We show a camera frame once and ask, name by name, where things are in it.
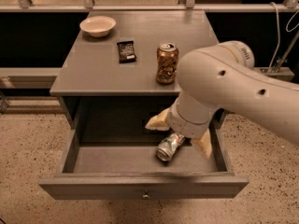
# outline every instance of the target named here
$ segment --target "black packet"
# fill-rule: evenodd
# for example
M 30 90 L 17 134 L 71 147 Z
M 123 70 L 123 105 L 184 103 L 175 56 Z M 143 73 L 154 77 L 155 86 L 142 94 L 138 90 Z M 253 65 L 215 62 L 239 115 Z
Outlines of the black packet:
M 134 52 L 134 41 L 118 42 L 120 63 L 131 63 L 136 60 Z

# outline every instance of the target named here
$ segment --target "gray tabletop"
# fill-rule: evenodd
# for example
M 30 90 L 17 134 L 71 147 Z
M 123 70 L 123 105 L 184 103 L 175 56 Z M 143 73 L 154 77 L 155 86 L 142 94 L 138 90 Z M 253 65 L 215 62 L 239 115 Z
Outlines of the gray tabletop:
M 54 96 L 172 95 L 179 85 L 156 82 L 156 50 L 163 41 L 178 45 L 179 57 L 218 40 L 204 11 L 93 11 L 116 26 L 106 37 L 80 32 L 50 93 Z M 117 42 L 133 40 L 137 60 L 119 63 Z

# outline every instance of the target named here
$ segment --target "desk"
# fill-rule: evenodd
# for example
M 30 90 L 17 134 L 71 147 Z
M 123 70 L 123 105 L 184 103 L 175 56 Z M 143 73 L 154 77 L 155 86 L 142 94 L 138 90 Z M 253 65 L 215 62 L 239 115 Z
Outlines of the desk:
M 57 173 L 40 182 L 56 199 L 230 198 L 247 184 L 235 176 L 219 131 L 205 158 L 186 142 L 162 163 L 167 135 L 144 128 L 177 98 L 177 82 L 156 82 L 156 49 L 174 41 L 179 57 L 218 42 L 203 11 L 96 11 L 117 25 L 103 38 L 80 32 L 52 89 L 71 130 Z M 117 42 L 134 40 L 137 60 L 119 63 Z

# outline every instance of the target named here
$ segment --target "bowl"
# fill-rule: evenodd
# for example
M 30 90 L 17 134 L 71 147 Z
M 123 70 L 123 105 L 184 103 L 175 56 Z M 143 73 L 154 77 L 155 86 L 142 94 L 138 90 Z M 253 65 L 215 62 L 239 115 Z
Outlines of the bowl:
M 84 20 L 80 29 L 93 37 L 102 37 L 108 35 L 115 24 L 115 20 L 110 17 L 95 16 Z

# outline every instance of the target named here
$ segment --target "speckled floor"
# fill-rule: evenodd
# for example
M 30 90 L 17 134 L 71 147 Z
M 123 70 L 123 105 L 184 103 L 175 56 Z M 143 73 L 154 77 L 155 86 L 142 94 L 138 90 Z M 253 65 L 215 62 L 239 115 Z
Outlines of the speckled floor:
M 37 183 L 55 172 L 68 129 L 61 114 L 0 116 L 7 224 L 299 223 L 299 148 L 238 115 L 221 131 L 235 173 L 250 183 L 232 200 L 55 201 Z

